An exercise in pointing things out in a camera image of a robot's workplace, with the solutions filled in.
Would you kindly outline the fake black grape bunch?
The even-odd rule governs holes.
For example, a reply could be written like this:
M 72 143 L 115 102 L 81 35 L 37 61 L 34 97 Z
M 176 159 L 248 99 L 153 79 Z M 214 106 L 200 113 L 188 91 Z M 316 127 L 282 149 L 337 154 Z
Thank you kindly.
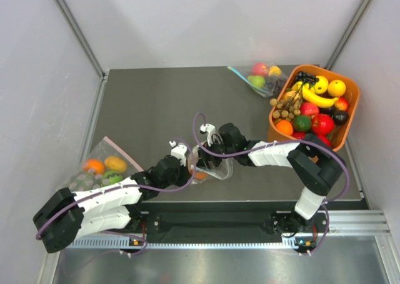
M 298 72 L 298 74 L 295 77 L 295 82 L 297 83 L 299 81 L 302 82 L 303 84 L 308 83 L 308 84 L 314 85 L 319 81 L 319 79 L 317 78 L 317 76 L 315 76 L 313 74 L 309 74 L 304 71 L 300 71 L 300 72 Z

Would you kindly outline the polka dot zip bag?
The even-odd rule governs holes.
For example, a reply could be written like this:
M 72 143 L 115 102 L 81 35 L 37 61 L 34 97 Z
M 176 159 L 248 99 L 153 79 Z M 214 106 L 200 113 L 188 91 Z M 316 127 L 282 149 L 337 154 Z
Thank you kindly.
M 207 173 L 206 180 L 227 180 L 233 175 L 232 159 L 206 159 L 208 155 L 199 146 L 192 149 L 193 155 L 189 155 L 187 159 L 188 170 L 193 169 L 194 172 L 201 171 Z M 192 184 L 200 184 L 204 181 L 192 180 Z

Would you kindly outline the fake brown grape bunch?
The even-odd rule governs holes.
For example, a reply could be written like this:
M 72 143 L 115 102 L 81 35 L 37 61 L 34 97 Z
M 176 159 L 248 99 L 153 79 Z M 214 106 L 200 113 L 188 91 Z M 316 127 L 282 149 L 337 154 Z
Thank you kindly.
M 270 105 L 274 107 L 272 111 L 272 120 L 277 123 L 280 120 L 292 121 L 296 116 L 300 115 L 300 106 L 303 103 L 303 96 L 301 92 L 297 91 L 299 94 L 298 99 L 287 99 L 284 100 L 273 98 L 270 100 Z

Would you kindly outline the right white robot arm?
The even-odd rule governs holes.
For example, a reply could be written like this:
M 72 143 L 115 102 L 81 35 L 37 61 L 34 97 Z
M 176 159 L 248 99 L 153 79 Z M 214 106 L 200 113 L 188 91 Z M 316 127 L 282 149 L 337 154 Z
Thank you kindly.
M 299 231 L 313 226 L 314 215 L 325 204 L 331 188 L 342 174 L 348 175 L 344 160 L 315 134 L 268 143 L 246 139 L 232 123 L 218 131 L 212 124 L 202 124 L 199 132 L 207 136 L 206 143 L 199 146 L 199 155 L 206 155 L 206 162 L 214 166 L 223 159 L 234 159 L 242 166 L 293 169 L 304 184 L 291 217 Z

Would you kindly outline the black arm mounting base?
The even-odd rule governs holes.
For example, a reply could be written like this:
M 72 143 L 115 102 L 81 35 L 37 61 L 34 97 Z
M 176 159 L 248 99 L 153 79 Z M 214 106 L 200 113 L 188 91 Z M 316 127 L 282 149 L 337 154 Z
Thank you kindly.
M 144 202 L 130 209 L 141 219 L 124 230 L 150 243 L 277 242 L 271 215 L 294 201 Z

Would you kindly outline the fake yellow banana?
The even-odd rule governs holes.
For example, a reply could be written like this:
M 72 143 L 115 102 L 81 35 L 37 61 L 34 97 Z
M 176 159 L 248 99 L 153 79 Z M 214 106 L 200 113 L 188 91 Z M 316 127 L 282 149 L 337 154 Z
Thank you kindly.
M 312 93 L 308 88 L 303 86 L 301 88 L 302 97 L 320 108 L 329 108 L 335 105 L 339 98 L 323 98 L 322 96 Z

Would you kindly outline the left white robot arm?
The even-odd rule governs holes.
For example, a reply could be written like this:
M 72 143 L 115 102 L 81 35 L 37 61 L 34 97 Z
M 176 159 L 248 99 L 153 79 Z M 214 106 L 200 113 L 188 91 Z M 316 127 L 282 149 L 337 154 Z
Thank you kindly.
M 88 191 L 57 190 L 34 215 L 36 239 L 48 253 L 59 252 L 74 240 L 110 229 L 133 232 L 140 228 L 139 213 L 129 206 L 150 200 L 160 192 L 172 193 L 191 184 L 193 174 L 174 156 L 122 181 Z

